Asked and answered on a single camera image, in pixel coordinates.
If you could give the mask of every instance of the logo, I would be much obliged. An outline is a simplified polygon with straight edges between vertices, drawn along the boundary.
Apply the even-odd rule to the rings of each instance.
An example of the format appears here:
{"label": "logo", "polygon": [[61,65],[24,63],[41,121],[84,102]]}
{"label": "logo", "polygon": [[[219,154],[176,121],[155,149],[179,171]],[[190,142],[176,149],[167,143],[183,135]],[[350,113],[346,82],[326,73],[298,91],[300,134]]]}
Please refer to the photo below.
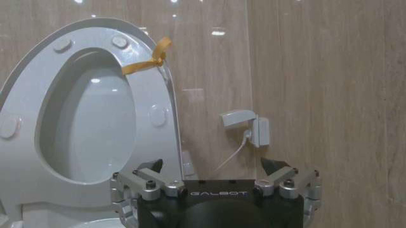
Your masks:
{"label": "logo", "polygon": [[211,191],[192,191],[191,196],[247,196],[247,191],[219,191],[219,192],[211,192]]}

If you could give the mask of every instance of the robotic hand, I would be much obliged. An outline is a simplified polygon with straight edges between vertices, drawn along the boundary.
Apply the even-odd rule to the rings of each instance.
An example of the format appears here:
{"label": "robotic hand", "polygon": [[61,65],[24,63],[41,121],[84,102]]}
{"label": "robotic hand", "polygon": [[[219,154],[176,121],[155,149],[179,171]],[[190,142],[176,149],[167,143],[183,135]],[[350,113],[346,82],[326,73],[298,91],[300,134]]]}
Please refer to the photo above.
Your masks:
{"label": "robotic hand", "polygon": [[163,161],[115,173],[111,198],[127,228],[302,228],[320,207],[318,171],[262,159],[263,180],[170,180]]}

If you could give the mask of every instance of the metal bracket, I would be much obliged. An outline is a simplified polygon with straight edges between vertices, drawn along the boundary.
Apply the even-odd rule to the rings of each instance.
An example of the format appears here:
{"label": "metal bracket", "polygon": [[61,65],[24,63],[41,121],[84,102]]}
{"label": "metal bracket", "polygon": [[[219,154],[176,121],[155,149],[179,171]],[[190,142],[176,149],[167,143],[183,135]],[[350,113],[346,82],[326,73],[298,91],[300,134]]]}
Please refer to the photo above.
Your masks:
{"label": "metal bracket", "polygon": [[168,180],[148,168],[113,173],[109,180],[111,200],[124,227],[137,228],[137,199],[156,200],[160,191],[170,197],[180,197],[186,192],[183,181]]}
{"label": "metal bracket", "polygon": [[271,196],[274,194],[275,186],[286,179],[295,175],[295,169],[284,166],[275,171],[266,179],[255,180],[255,189],[262,196]]}
{"label": "metal bracket", "polygon": [[322,178],[318,171],[298,173],[296,169],[286,166],[268,175],[266,179],[256,180],[254,189],[266,197],[274,194],[275,186],[279,186],[279,194],[286,199],[303,196],[303,227],[308,227],[314,213],[322,206]]}
{"label": "metal bracket", "polygon": [[322,178],[318,171],[304,171],[279,184],[279,194],[286,199],[304,198],[303,227],[308,227],[314,213],[322,206]]}

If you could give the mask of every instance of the toilet lid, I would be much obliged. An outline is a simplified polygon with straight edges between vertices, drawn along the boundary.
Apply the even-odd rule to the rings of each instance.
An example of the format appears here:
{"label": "toilet lid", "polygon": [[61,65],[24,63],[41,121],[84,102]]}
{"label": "toilet lid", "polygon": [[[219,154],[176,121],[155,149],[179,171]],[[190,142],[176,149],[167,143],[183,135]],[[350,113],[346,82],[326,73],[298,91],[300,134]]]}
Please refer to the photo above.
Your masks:
{"label": "toilet lid", "polygon": [[27,203],[109,205],[112,172],[159,158],[182,179],[167,64],[120,73],[154,48],[133,25],[97,18],[61,28],[20,61],[0,94],[0,199],[12,220]]}

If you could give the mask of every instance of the screw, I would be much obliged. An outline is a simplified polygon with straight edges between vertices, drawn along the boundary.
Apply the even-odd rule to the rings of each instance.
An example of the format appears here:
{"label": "screw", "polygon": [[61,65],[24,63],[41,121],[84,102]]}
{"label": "screw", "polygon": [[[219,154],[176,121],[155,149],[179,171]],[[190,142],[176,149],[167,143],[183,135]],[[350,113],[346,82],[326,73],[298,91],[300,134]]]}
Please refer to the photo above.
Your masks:
{"label": "screw", "polygon": [[288,188],[294,188],[294,181],[292,179],[287,179],[284,182],[283,182],[283,185]]}
{"label": "screw", "polygon": [[151,190],[151,189],[155,189],[155,187],[156,187],[155,181],[148,180],[147,183],[146,183],[146,189]]}

